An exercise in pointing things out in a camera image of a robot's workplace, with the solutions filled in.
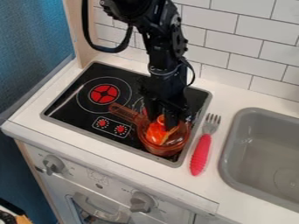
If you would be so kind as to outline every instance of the fork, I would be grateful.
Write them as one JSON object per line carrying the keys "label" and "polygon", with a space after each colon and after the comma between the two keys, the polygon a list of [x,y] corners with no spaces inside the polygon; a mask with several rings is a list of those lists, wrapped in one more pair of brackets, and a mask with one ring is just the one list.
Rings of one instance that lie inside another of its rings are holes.
{"label": "fork", "polygon": [[203,135],[198,141],[198,145],[193,153],[190,169],[193,176],[199,175],[205,168],[214,134],[221,123],[221,116],[208,114],[203,126]]}

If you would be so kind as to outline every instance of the white subway tile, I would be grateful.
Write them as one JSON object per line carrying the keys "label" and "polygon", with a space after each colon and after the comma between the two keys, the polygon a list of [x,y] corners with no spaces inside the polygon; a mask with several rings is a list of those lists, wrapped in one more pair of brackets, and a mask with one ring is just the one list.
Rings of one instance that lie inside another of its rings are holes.
{"label": "white subway tile", "polygon": [[205,46],[214,49],[257,57],[262,41],[218,31],[207,31]]}
{"label": "white subway tile", "polygon": [[115,42],[107,41],[107,40],[100,39],[100,38],[98,38],[98,40],[97,40],[97,45],[98,46],[105,46],[105,47],[116,47]]}
{"label": "white subway tile", "polygon": [[261,50],[261,59],[299,66],[299,47],[265,41]]}
{"label": "white subway tile", "polygon": [[[104,39],[116,43],[121,43],[126,35],[126,31],[124,30],[102,24],[96,24],[95,30],[98,39]],[[135,35],[132,35],[129,45],[135,46]]]}
{"label": "white subway tile", "polygon": [[94,0],[94,6],[95,6],[95,7],[101,7],[101,5],[100,5],[100,1],[101,1],[101,0]]}
{"label": "white subway tile", "polygon": [[275,0],[212,0],[212,9],[270,18]]}
{"label": "white subway tile", "polygon": [[237,15],[190,6],[183,7],[183,23],[221,32],[234,32]]}
{"label": "white subway tile", "polygon": [[222,68],[203,65],[201,78],[237,88],[248,89],[252,76],[249,74],[237,73]]}
{"label": "white subway tile", "polygon": [[139,32],[135,33],[135,39],[136,39],[136,47],[145,50],[145,45],[143,42],[143,35]]}
{"label": "white subway tile", "polygon": [[189,45],[188,48],[189,51],[185,55],[188,60],[194,60],[216,67],[226,67],[229,55],[228,52],[220,52],[194,45]]}
{"label": "white subway tile", "polygon": [[175,5],[177,6],[177,11],[178,11],[179,15],[182,15],[182,4],[175,3]]}
{"label": "white subway tile", "polygon": [[229,69],[280,81],[286,65],[232,54]]}
{"label": "white subway tile", "polygon": [[205,30],[183,25],[183,34],[189,43],[196,46],[203,46],[205,43]]}
{"label": "white subway tile", "polygon": [[299,35],[299,25],[240,16],[237,34],[294,45]]}
{"label": "white subway tile", "polygon": [[133,47],[128,47],[123,52],[119,52],[118,56],[128,60],[139,61],[146,64],[149,63],[149,55],[144,50]]}
{"label": "white subway tile", "polygon": [[299,67],[289,66],[283,81],[299,85]]}
{"label": "white subway tile", "polygon": [[115,27],[116,28],[120,28],[120,29],[123,29],[123,30],[127,30],[128,29],[128,25],[119,21],[119,20],[115,20]]}
{"label": "white subway tile", "polygon": [[299,1],[277,0],[272,19],[299,24]]}
{"label": "white subway tile", "polygon": [[204,8],[209,8],[210,6],[210,0],[173,0],[173,2],[177,4],[189,4]]}
{"label": "white subway tile", "polygon": [[[201,68],[201,64],[197,63],[197,62],[192,62],[189,61],[189,63],[192,65],[194,72],[195,72],[195,76],[196,78],[199,77],[199,73],[200,73],[200,68]],[[188,68],[188,76],[187,76],[187,83],[190,83],[193,77],[193,72],[191,69]]]}
{"label": "white subway tile", "polygon": [[94,7],[94,22],[113,26],[113,19],[103,9]]}
{"label": "white subway tile", "polygon": [[299,87],[277,80],[254,77],[250,90],[299,102]]}
{"label": "white subway tile", "polygon": [[[119,29],[123,29],[123,30],[127,30],[128,29],[128,25],[126,23],[123,23],[119,20],[114,20],[114,23],[115,23],[115,27],[116,28],[119,28]],[[134,27],[133,28],[133,32],[138,32],[137,28]]]}

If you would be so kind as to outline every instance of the cabinet handle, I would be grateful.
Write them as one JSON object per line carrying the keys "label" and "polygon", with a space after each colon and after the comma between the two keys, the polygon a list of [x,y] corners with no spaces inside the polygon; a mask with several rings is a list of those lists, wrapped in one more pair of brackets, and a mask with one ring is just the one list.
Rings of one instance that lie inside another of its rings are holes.
{"label": "cabinet handle", "polygon": [[98,218],[102,221],[109,221],[112,223],[121,223],[127,224],[129,222],[129,216],[121,211],[118,211],[115,214],[105,213],[99,210],[96,206],[88,202],[88,197],[76,192],[73,196],[73,201],[81,207],[86,213],[92,215],[93,217]]}

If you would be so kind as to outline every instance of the fork handle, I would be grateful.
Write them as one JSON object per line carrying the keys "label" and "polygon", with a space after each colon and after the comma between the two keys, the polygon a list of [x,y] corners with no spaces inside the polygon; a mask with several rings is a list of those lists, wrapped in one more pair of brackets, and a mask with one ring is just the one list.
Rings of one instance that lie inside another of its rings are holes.
{"label": "fork handle", "polygon": [[204,170],[211,142],[212,137],[208,134],[204,134],[199,139],[190,163],[191,174],[193,176],[198,176]]}

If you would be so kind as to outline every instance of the blue wall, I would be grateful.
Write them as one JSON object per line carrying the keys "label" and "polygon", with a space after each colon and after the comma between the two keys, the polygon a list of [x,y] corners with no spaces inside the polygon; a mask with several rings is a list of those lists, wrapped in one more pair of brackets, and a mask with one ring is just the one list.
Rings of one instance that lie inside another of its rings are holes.
{"label": "blue wall", "polygon": [[[73,53],[62,0],[0,1],[0,112]],[[0,198],[36,224],[55,218],[12,139],[0,134]]]}

